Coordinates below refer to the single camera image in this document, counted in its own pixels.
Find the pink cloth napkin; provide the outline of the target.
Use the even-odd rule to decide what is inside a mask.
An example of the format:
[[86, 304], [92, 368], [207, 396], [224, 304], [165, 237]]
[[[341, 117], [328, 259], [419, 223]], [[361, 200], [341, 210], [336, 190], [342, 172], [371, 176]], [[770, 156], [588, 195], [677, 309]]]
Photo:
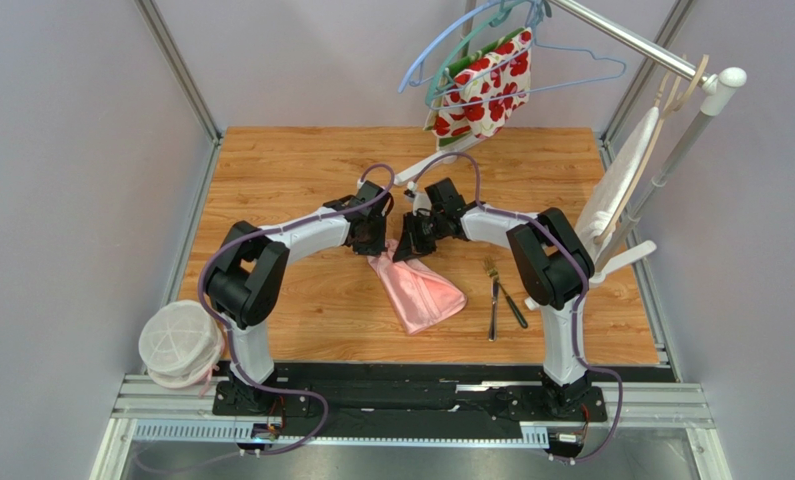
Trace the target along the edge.
[[386, 250], [368, 256], [367, 262], [380, 280], [407, 335], [415, 335], [460, 313], [467, 295], [451, 281], [418, 259], [396, 260], [396, 240]]

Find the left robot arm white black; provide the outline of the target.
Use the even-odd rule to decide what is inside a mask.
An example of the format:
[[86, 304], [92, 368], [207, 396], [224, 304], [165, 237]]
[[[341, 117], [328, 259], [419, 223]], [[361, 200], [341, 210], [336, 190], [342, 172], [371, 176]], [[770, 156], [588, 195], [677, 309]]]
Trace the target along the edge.
[[287, 268], [326, 249], [347, 246], [376, 256], [385, 251], [388, 187], [370, 181], [356, 194], [324, 203], [314, 212], [277, 225], [234, 223], [203, 267], [199, 302], [226, 329], [231, 371], [243, 384], [272, 395], [300, 395], [268, 384], [274, 373], [267, 319]]

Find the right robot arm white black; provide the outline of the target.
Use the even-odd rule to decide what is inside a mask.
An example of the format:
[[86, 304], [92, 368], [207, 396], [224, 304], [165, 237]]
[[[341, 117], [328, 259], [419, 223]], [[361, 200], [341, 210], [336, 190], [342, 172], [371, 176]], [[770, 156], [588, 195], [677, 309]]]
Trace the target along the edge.
[[585, 382], [581, 315], [577, 303], [595, 273], [590, 254], [558, 208], [541, 213], [498, 209], [482, 201], [468, 203], [445, 178], [406, 196], [413, 210], [403, 217], [395, 262], [436, 251], [445, 238], [486, 242], [510, 250], [524, 290], [539, 307], [545, 335], [545, 376], [560, 388]]

